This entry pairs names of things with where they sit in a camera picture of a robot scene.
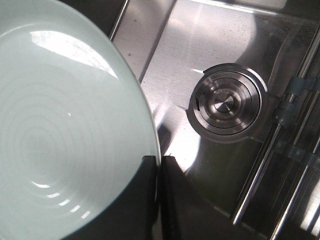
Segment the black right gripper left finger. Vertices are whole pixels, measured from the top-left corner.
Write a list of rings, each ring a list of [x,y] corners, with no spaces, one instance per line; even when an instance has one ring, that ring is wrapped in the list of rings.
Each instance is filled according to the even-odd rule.
[[[144,156],[122,193],[97,217],[65,240],[150,240],[157,211],[157,160]]]

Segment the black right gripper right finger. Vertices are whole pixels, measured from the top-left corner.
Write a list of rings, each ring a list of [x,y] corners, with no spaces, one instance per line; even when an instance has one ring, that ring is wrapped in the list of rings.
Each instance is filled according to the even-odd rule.
[[[233,225],[188,182],[173,156],[160,165],[160,210],[165,240],[260,240],[252,231]]]

